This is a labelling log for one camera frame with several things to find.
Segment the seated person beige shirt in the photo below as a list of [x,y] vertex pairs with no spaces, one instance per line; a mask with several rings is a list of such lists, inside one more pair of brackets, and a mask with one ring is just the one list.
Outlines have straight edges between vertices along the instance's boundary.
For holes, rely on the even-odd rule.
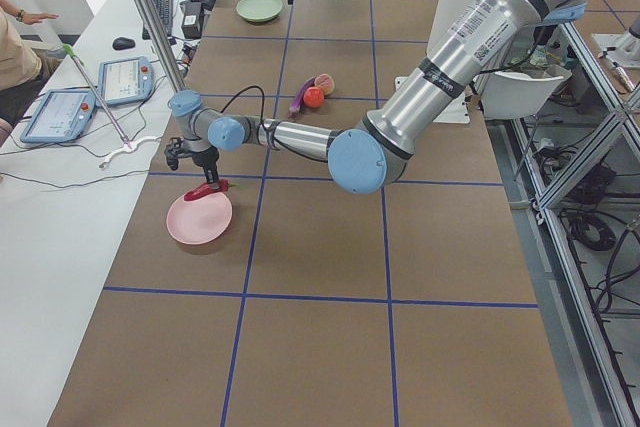
[[1,143],[4,143],[62,60],[34,50],[9,18],[26,25],[54,20],[57,14],[31,13],[1,0]]

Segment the pink plate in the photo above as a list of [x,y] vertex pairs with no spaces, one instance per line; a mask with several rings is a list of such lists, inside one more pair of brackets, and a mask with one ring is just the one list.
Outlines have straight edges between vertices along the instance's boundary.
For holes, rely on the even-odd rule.
[[213,193],[197,200],[178,197],[166,215],[166,228],[176,241],[201,245],[221,236],[232,219],[232,203],[225,193]]

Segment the near teach pendant tablet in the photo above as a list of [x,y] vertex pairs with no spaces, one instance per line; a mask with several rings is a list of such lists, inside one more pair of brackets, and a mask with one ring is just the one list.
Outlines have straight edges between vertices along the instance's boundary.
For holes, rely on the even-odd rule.
[[85,131],[95,105],[91,90],[51,90],[42,98],[20,140],[27,144],[73,141]]

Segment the black computer mouse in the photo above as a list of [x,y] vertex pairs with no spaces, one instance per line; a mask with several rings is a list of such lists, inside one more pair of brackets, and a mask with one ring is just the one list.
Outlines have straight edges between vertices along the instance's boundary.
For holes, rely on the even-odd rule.
[[112,48],[115,51],[124,51],[132,49],[136,46],[136,42],[127,37],[117,37],[112,42]]

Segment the yellow pink peach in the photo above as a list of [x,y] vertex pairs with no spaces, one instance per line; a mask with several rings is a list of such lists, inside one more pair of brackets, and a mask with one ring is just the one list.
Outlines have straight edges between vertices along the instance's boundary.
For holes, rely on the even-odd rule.
[[327,73],[322,73],[316,76],[314,79],[314,86],[319,88],[325,97],[331,95],[336,88],[333,77]]

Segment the aluminium frame post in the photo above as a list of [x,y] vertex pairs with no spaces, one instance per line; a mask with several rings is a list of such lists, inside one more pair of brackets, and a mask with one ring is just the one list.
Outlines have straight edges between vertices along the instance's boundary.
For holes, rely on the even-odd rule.
[[160,64],[175,93],[185,89],[184,78],[179,70],[171,45],[152,0],[134,0],[137,10],[147,28]]

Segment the black keyboard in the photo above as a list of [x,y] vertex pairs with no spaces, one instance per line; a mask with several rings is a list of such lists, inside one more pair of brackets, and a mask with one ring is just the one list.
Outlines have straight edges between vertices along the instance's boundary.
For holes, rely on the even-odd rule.
[[159,16],[166,35],[170,37],[172,35],[174,18],[173,0],[152,0],[152,4]]

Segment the white plastic chair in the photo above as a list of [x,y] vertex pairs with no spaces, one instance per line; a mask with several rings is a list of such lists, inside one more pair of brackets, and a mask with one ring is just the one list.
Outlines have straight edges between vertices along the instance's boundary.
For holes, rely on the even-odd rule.
[[559,65],[492,73],[481,94],[484,116],[487,120],[512,120],[534,115],[571,75]]

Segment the red chili pepper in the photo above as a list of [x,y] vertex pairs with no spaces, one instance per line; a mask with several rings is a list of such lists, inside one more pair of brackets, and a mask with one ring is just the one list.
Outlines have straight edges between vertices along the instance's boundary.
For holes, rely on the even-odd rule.
[[235,193],[243,189],[243,185],[237,183],[230,183],[226,179],[219,180],[217,183],[202,183],[198,187],[186,192],[182,198],[186,202],[193,202],[204,199],[214,194],[229,194]]

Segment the black box with label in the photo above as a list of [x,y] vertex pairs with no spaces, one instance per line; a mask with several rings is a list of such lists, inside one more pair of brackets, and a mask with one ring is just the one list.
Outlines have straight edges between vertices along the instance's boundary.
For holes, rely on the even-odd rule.
[[203,8],[200,2],[184,2],[181,29],[185,39],[200,39],[203,29]]

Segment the teach pendant tablet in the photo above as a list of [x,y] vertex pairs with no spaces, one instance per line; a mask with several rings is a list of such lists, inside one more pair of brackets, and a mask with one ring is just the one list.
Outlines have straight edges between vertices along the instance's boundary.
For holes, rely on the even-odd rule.
[[20,140],[27,144],[73,141],[85,131],[95,105],[91,90],[51,90],[42,98]]
[[154,73],[147,57],[102,62],[98,91],[109,107],[147,100],[154,88]]

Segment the red yellow apple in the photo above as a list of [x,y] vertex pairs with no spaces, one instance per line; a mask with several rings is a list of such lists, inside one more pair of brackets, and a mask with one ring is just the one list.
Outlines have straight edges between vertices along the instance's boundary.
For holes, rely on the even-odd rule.
[[325,101],[325,94],[322,89],[316,86],[308,87],[303,94],[303,103],[306,107],[319,108]]

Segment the purple eggplant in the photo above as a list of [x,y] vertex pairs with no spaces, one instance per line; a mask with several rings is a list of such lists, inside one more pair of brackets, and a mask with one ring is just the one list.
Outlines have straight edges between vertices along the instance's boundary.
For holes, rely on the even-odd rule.
[[308,88],[315,86],[315,78],[308,78],[302,86],[298,89],[296,95],[294,96],[293,101],[288,110],[288,118],[295,119],[300,112],[300,109],[303,105],[304,94]]

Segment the metal grabber stick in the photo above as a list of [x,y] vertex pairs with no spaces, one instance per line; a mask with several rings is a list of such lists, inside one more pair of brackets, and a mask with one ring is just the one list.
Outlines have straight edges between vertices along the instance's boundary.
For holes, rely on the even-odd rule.
[[95,96],[98,105],[102,108],[102,110],[104,111],[104,113],[108,117],[111,125],[115,128],[118,136],[120,137],[120,139],[122,141],[122,146],[120,148],[111,151],[109,154],[107,154],[106,156],[104,156],[102,158],[102,160],[101,160],[101,162],[99,164],[99,168],[100,169],[105,169],[109,165],[109,163],[113,160],[113,158],[116,157],[119,154],[131,154],[131,153],[135,152],[139,148],[139,146],[141,144],[143,144],[145,142],[156,142],[156,141],[159,141],[161,139],[160,136],[143,136],[143,137],[141,137],[139,139],[131,139],[125,133],[123,128],[120,126],[120,124],[118,123],[117,119],[115,118],[115,116],[111,112],[111,109],[108,107],[108,105],[107,105],[106,101],[104,100],[103,96],[100,94],[99,90],[94,85],[94,82],[92,81],[92,79],[90,78],[88,73],[86,72],[86,70],[84,68],[84,64],[82,63],[80,58],[74,53],[73,48],[69,44],[63,43],[63,49],[64,49],[64,52],[66,53],[66,55],[69,56],[72,59],[73,63],[75,64],[75,66],[77,68],[77,70],[79,71],[79,73],[81,74],[83,79],[86,81],[86,83],[88,84],[91,92]]

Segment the far teach pendant tablet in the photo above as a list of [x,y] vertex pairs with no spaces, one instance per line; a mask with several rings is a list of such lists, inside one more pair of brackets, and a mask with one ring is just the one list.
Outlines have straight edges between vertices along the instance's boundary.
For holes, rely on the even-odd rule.
[[109,107],[147,100],[154,88],[154,73],[147,57],[102,62],[98,91]]

